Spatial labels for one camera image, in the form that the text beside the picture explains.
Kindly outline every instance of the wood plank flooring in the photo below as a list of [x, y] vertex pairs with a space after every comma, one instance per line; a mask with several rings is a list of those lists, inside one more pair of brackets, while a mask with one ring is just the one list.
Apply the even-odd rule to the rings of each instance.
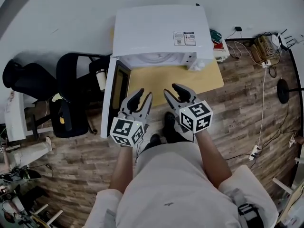
[[[257, 144], [261, 124], [262, 87], [265, 70], [255, 65], [244, 48], [239, 46], [243, 55], [240, 60], [230, 57], [219, 64], [224, 87], [199, 95], [206, 100], [214, 111], [209, 133], [225, 159], [248, 154]], [[291, 93], [289, 104], [282, 105], [277, 99], [276, 84], [282, 77], [290, 88], [296, 87], [296, 77], [289, 53], [283, 53], [281, 62], [276, 65], [277, 77], [270, 77], [266, 72], [264, 119], [260, 145], [274, 136], [284, 118], [288, 116], [282, 127], [284, 131], [300, 129], [300, 100], [298, 93]], [[45, 103], [38, 104], [39, 113], [44, 115]], [[148, 118], [150, 124], [145, 135], [142, 148], [148, 143], [153, 133], [161, 133], [162, 118], [170, 108], [166, 105], [155, 107]], [[100, 130], [101, 109], [88, 112], [91, 123]], [[292, 133], [283, 133], [273, 140], [257, 158], [252, 168], [255, 176], [261, 181], [272, 197], [280, 193], [280, 189], [272, 182], [276, 177], [289, 184], [291, 170], [295, 165], [294, 157], [298, 155], [298, 147], [288, 148]], [[32, 183], [40, 185], [49, 198], [40, 198], [39, 203], [50, 204], [50, 213], [59, 209], [64, 213], [58, 218], [64, 227], [78, 228], [84, 225], [98, 191], [106, 189], [109, 184], [119, 148], [112, 140], [104, 140], [99, 135], [86, 134], [71, 139], [59, 139], [52, 133], [41, 135], [40, 141], [49, 135], [53, 141], [53, 151], [43, 156], [33, 166], [49, 163], [54, 174], [45, 167], [37, 170], [43, 178]], [[22, 143], [32, 144], [32, 138]], [[228, 161], [232, 170], [246, 164], [251, 167], [254, 161], [248, 156], [240, 156]]]

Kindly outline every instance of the desk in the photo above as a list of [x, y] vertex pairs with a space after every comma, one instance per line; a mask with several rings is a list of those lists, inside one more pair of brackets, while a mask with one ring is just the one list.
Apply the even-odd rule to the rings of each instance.
[[151, 66], [135, 68], [131, 71], [128, 94], [144, 88], [142, 99], [153, 93], [152, 106], [167, 103], [163, 90], [170, 90], [178, 96], [172, 88], [173, 83], [185, 85], [195, 91], [203, 93], [224, 86], [223, 78], [214, 59], [209, 65], [199, 72], [188, 71], [185, 66]]

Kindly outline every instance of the sticker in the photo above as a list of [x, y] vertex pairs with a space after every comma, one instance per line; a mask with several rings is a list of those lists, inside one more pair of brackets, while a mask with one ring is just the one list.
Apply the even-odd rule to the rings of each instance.
[[184, 32], [184, 37], [186, 46], [196, 46], [195, 36], [193, 32]]
[[184, 46], [185, 45], [184, 32], [173, 32], [173, 39], [174, 39], [175, 46]]

